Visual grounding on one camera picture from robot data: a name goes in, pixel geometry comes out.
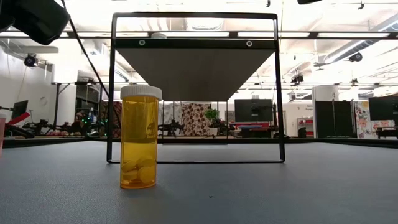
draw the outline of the black monitor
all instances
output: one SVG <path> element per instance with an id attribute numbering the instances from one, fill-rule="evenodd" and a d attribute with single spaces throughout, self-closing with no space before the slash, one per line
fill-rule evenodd
<path id="1" fill-rule="evenodd" d="M 398 96 L 369 98 L 371 121 L 398 120 Z"/>
<path id="2" fill-rule="evenodd" d="M 15 119 L 26 112 L 27 102 L 28 101 L 25 100 L 25 101 L 14 103 L 14 107 L 12 108 L 11 119 Z"/>
<path id="3" fill-rule="evenodd" d="M 272 100 L 235 100 L 235 122 L 273 121 Z"/>

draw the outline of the table surface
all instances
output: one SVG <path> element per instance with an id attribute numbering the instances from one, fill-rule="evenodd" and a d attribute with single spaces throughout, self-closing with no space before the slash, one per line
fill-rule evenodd
<path id="1" fill-rule="evenodd" d="M 398 150 L 289 144 L 285 164 L 159 164 L 119 188 L 105 143 L 4 149 L 0 223 L 398 223 Z M 275 159 L 273 144 L 161 146 L 159 159 Z"/>

